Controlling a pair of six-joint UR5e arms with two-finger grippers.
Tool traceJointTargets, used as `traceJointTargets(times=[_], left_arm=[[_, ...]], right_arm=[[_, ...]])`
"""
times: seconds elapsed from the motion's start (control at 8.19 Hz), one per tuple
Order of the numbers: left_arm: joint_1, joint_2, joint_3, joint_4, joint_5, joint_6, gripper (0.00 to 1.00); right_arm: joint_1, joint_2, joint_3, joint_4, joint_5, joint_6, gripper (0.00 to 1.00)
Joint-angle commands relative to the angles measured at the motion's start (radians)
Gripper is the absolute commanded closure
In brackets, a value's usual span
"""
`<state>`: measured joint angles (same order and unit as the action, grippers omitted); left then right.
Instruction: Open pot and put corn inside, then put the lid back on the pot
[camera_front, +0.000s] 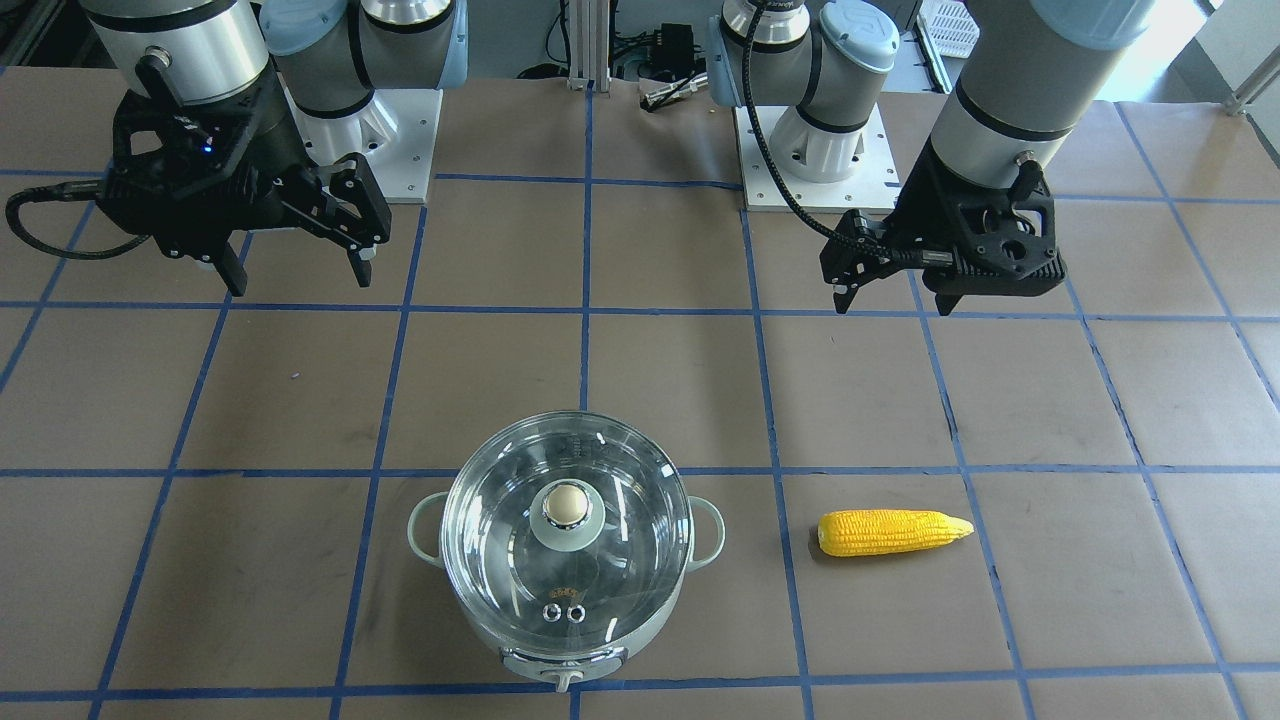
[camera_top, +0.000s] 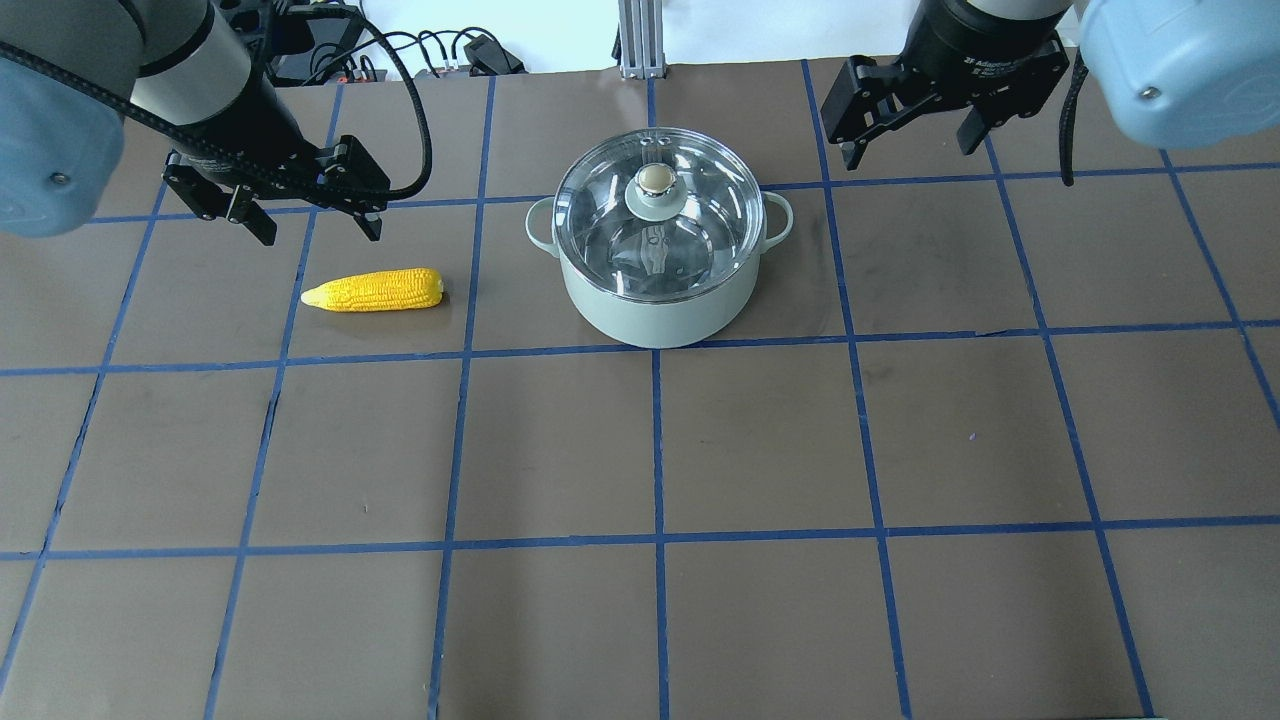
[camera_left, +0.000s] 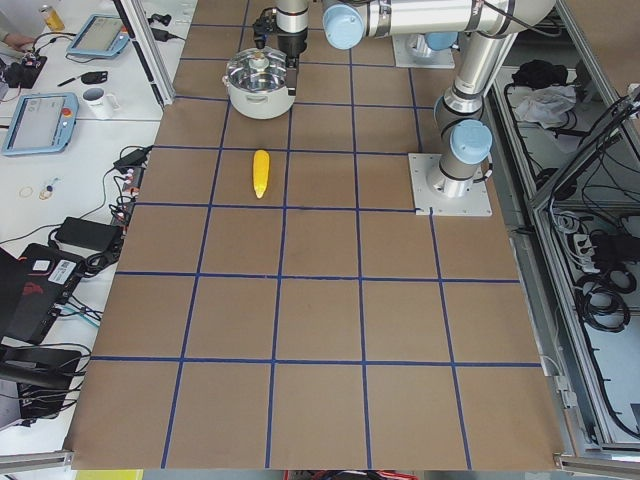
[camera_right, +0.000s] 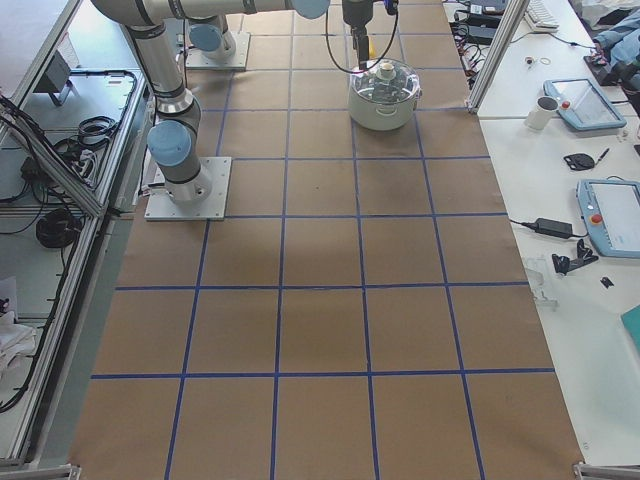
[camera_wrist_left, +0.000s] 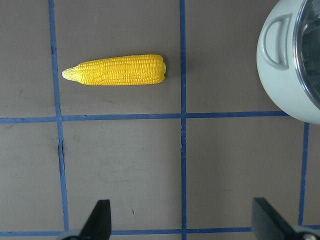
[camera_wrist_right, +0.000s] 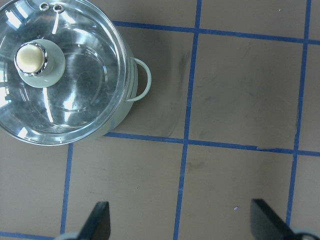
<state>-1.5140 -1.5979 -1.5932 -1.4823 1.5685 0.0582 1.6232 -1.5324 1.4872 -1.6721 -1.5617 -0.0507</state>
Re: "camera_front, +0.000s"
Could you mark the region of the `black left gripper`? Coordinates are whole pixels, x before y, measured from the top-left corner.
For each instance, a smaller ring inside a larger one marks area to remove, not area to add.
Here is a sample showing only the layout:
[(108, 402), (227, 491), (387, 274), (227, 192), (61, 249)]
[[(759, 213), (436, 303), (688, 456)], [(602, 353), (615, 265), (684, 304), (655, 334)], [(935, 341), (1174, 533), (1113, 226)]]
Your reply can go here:
[[(835, 229), (874, 243), (879, 228), (879, 222), (851, 209)], [(1053, 196), (1037, 158), (1016, 165), (1005, 186), (988, 188), (951, 170), (925, 142), (890, 214), (890, 245), (951, 258), (948, 265), (928, 266), (922, 275), (940, 316), (950, 316), (965, 296), (1038, 297), (1068, 278)], [(896, 261), (832, 238), (819, 263), (841, 315), (863, 286), (902, 270)]]

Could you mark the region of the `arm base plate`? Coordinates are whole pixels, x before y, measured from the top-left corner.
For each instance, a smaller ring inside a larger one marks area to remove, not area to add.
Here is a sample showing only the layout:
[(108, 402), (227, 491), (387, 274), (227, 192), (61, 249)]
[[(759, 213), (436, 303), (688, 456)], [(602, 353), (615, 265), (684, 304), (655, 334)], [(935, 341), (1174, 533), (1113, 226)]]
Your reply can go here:
[(444, 97), (440, 90), (378, 90), (369, 105), (346, 118), (311, 117), (294, 102), (291, 110), (319, 165), (361, 152), (389, 204), (424, 205)]
[[(765, 167), (746, 108), (733, 110), (749, 211), (787, 211), (788, 205)], [(852, 133), (832, 133), (806, 124), (792, 108), (756, 109), (771, 158), (788, 192), (810, 214), (838, 214), (856, 208), (886, 215), (899, 199), (893, 163), (881, 108)]]

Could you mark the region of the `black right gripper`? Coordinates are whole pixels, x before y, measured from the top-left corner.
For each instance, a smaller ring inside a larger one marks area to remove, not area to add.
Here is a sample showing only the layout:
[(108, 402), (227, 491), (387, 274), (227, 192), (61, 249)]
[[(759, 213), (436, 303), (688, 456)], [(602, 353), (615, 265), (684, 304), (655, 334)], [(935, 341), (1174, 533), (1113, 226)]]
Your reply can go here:
[(358, 287), (370, 287), (372, 259), (390, 241), (389, 202), (361, 152), (305, 167), (273, 64), (211, 102), (179, 100), (164, 61), (134, 69), (143, 92), (128, 91), (115, 111), (100, 211), (164, 254), (211, 264), (234, 299), (244, 296), (248, 277), (230, 233), (289, 225), (344, 250)]

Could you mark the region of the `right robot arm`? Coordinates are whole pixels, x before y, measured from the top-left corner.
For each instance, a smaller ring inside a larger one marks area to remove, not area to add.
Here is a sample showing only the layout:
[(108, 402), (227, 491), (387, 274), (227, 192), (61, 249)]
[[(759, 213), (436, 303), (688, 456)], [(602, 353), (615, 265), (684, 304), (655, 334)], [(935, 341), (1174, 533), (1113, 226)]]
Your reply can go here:
[(93, 201), (239, 297), (236, 232), (334, 243), (367, 287), (393, 202), (424, 200), (465, 1), (86, 1), (128, 90)]

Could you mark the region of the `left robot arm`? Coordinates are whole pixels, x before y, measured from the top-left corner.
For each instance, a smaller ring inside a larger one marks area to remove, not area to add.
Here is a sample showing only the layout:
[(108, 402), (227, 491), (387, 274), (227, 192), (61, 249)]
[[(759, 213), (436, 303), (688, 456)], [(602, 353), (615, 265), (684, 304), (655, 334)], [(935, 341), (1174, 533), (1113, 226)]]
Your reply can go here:
[(712, 22), (712, 97), (742, 108), (783, 204), (826, 238), (837, 313), (858, 291), (918, 269), (941, 315), (968, 296), (1039, 297), (1068, 266), (1046, 168), (1123, 54), (1149, 1), (969, 1), (978, 37), (897, 200), (881, 220), (823, 225), (786, 183), (850, 177), (893, 69), (900, 33), (865, 1), (726, 1)]

